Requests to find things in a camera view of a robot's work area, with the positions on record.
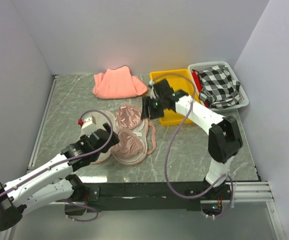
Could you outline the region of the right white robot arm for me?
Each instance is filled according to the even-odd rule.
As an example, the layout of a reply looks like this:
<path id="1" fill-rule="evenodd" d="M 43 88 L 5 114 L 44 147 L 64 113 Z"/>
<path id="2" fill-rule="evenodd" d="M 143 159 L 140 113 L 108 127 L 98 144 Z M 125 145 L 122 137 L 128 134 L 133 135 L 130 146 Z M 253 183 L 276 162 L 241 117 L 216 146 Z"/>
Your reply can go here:
<path id="1" fill-rule="evenodd" d="M 243 147 L 242 135 L 235 117 L 225 117 L 201 105 L 186 91 L 174 90 L 166 79 L 149 82 L 150 95 L 142 98 L 141 119 L 158 119 L 171 110 L 191 120 L 208 136 L 207 150 L 211 156 L 203 187 L 208 199 L 221 193 L 221 185 L 228 178 L 232 160 Z"/>

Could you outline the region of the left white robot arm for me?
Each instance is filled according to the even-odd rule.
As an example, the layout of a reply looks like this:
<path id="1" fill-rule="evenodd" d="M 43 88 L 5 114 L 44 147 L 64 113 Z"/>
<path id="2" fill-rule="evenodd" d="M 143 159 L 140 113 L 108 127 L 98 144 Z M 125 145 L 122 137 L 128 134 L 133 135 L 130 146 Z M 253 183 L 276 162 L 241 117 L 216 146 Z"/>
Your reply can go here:
<path id="1" fill-rule="evenodd" d="M 119 143 L 110 123 L 65 147 L 53 159 L 7 183 L 0 181 L 0 232 L 12 228 L 25 214 L 55 201 L 79 201 L 84 184 L 74 172 L 98 160 Z"/>

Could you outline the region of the pink mesh laundry bag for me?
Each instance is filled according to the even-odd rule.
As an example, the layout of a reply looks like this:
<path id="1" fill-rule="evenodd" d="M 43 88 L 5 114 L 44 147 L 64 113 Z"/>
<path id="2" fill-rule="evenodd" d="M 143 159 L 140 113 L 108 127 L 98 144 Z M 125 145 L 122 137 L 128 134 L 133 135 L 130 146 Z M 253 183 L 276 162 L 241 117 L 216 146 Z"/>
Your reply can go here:
<path id="1" fill-rule="evenodd" d="M 82 114 L 77 123 L 80 135 L 87 135 L 97 128 L 103 129 L 103 124 L 111 120 L 113 130 L 118 135 L 119 143 L 111 147 L 106 153 L 101 153 L 93 164 L 100 164 L 115 158 L 125 166 L 141 163 L 147 155 L 156 149 L 156 128 L 147 119 L 141 119 L 141 109 L 135 105 L 123 104 L 116 113 L 106 110 L 93 111 Z"/>

